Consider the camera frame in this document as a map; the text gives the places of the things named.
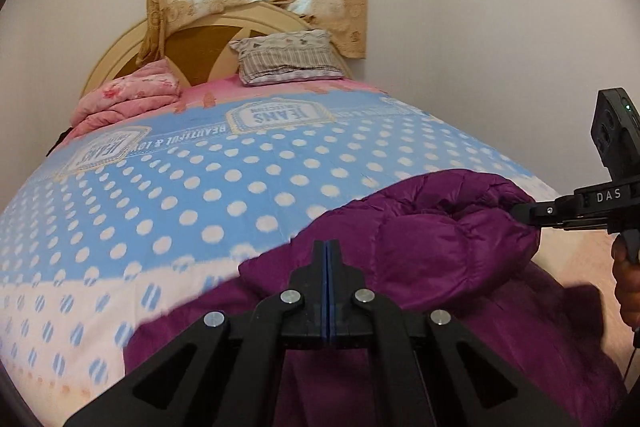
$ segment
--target purple jacket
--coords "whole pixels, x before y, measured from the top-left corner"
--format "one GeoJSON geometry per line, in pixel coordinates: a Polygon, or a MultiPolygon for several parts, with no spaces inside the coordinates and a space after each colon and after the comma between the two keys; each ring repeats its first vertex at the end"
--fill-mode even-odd
{"type": "MultiPolygon", "coordinates": [[[[451,170],[351,201],[242,263],[238,278],[140,326],[124,351],[127,372],[206,312],[238,314],[283,291],[315,239],[338,239],[370,289],[403,309],[451,311],[583,426],[601,426],[626,390],[600,349],[600,294],[565,289],[530,261],[540,233],[507,212],[530,200],[500,176],[451,170]]],[[[274,425],[375,425],[366,354],[288,352],[274,425]]]]}

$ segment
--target hand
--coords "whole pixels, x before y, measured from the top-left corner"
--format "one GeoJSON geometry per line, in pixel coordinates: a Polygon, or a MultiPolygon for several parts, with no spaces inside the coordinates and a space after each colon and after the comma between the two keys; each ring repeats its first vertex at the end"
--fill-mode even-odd
{"type": "Polygon", "coordinates": [[[611,256],[622,320],[632,328],[640,327],[640,265],[627,260],[626,244],[621,235],[613,242],[611,256]]]}

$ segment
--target patterned pillowcase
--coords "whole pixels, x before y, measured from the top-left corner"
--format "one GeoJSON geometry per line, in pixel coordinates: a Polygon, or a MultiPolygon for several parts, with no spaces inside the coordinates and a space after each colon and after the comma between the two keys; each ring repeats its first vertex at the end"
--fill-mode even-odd
{"type": "Polygon", "coordinates": [[[344,76],[325,30],[275,33],[229,42],[246,86],[344,76]]]}

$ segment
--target bed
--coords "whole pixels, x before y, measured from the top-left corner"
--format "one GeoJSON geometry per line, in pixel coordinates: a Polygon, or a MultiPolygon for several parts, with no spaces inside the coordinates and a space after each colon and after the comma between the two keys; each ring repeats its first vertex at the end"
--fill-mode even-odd
{"type": "MultiPolygon", "coordinates": [[[[140,322],[233,277],[326,209],[447,168],[501,174],[538,201],[559,196],[366,84],[244,87],[233,77],[230,40],[306,28],[257,3],[176,33],[166,54],[188,88],[180,102],[57,149],[0,216],[0,360],[44,425],[62,425],[123,376],[122,348],[140,322]]],[[[144,33],[141,24],[120,38],[82,93],[134,71],[144,33]]],[[[630,332],[610,244],[604,232],[545,230],[534,260],[562,283],[601,288],[606,349],[622,366],[630,332]]]]}

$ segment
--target headboard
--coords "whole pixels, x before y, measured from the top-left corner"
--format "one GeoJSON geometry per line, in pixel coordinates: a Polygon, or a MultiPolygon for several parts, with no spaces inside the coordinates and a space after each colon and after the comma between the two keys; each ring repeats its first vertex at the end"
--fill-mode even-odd
{"type": "MultiPolygon", "coordinates": [[[[197,86],[236,73],[238,56],[229,48],[229,41],[311,28],[291,12],[256,2],[191,23],[166,40],[164,52],[183,87],[197,86]]],[[[121,36],[94,68],[81,96],[137,70],[136,57],[145,33],[146,20],[121,36]]],[[[345,75],[351,76],[344,59],[334,52],[345,75]]]]}

